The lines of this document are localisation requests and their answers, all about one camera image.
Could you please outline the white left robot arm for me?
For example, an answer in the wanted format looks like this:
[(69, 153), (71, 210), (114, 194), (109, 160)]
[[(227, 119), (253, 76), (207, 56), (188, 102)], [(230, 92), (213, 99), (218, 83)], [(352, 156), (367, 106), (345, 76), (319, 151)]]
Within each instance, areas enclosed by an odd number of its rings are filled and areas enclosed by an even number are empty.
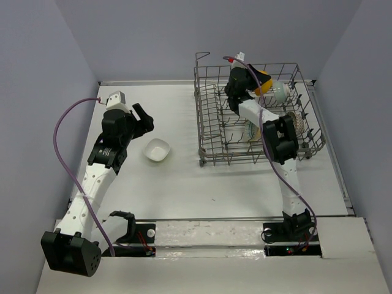
[(114, 211), (105, 222), (96, 215), (127, 158), (129, 143), (154, 129), (153, 118), (141, 105), (132, 107), (104, 112), (102, 131), (88, 157), (84, 177), (75, 181), (78, 192), (56, 228), (41, 238), (45, 259), (53, 271), (91, 277), (104, 252), (115, 257), (116, 249), (126, 249), (133, 238), (149, 251), (134, 214)]

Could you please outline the white square bowl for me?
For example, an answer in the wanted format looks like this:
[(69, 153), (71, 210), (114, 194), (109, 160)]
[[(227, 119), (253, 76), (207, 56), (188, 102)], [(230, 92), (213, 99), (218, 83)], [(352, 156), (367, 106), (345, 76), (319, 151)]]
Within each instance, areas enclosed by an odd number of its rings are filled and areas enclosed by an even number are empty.
[(166, 141), (159, 138), (153, 138), (145, 146), (143, 154), (149, 160), (161, 162), (168, 156), (170, 150), (171, 147)]

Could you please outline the blue yellow patterned bowl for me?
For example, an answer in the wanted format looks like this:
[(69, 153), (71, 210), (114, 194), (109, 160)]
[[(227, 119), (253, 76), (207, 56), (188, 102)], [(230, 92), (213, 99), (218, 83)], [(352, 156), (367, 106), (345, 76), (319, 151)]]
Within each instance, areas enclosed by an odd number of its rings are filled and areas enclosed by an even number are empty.
[(259, 127), (250, 121), (246, 121), (244, 125), (244, 139), (248, 142), (258, 142), (261, 140)]

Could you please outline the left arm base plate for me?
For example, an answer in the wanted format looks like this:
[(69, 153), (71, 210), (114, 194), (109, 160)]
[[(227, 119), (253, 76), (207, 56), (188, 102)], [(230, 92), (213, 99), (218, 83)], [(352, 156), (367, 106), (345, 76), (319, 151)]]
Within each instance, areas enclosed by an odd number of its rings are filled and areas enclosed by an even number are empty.
[(153, 258), (155, 247), (156, 225), (154, 223), (138, 223), (115, 241), (113, 247), (115, 257)]

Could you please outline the orange yellow bowl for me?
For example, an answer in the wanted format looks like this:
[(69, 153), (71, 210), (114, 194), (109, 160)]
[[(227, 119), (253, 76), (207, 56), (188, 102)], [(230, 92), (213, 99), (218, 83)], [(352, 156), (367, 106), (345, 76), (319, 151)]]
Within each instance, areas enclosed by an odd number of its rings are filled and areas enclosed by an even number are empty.
[[(273, 80), (267, 72), (262, 71), (262, 70), (259, 70), (259, 72), (263, 77), (263, 81), (261, 82), (261, 87), (262, 87), (261, 92), (262, 92), (262, 94), (266, 94), (273, 87)], [(261, 96), (261, 94), (260, 94), (261, 92), (260, 92), (259, 88), (254, 90), (254, 94), (256, 96)]]

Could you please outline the brown patterned bowl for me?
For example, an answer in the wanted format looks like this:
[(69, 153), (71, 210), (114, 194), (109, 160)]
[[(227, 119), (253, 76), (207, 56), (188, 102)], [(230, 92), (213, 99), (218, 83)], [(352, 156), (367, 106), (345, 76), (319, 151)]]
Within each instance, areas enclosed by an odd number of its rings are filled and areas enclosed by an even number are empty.
[(293, 125), (295, 128), (296, 136), (300, 136), (305, 131), (304, 120), (299, 113), (288, 111), (287, 115), (289, 115), (293, 120)]

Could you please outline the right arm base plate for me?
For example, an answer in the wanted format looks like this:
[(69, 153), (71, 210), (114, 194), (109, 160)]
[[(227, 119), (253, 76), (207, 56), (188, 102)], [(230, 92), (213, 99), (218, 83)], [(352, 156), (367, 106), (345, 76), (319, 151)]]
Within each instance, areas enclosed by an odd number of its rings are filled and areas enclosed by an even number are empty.
[(291, 256), (322, 256), (318, 235), (313, 234), (314, 228), (307, 228), (296, 236), (289, 236), (279, 229), (282, 223), (267, 222), (263, 224), (260, 234), (264, 242), (264, 252), (267, 257), (291, 257)]

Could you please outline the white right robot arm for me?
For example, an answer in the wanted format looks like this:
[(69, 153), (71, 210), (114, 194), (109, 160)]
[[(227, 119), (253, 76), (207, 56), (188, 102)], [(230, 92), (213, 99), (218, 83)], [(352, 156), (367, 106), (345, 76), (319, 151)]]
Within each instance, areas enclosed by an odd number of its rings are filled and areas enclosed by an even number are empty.
[(283, 220), (264, 224), (264, 242), (305, 242), (313, 237), (317, 221), (300, 192), (296, 168), (299, 143), (293, 118), (270, 112), (250, 95), (261, 96), (262, 85), (270, 79), (252, 65), (233, 60), (224, 91), (231, 111), (258, 127), (266, 158), (279, 181)]

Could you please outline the teal green bowl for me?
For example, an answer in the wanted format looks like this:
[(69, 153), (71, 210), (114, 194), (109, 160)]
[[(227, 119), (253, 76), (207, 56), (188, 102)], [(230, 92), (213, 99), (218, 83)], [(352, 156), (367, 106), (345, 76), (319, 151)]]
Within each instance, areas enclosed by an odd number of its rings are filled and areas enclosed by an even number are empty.
[(273, 93), (275, 100), (278, 104), (284, 103), (288, 96), (290, 95), (290, 89), (288, 84), (283, 83), (281, 81), (273, 82)]

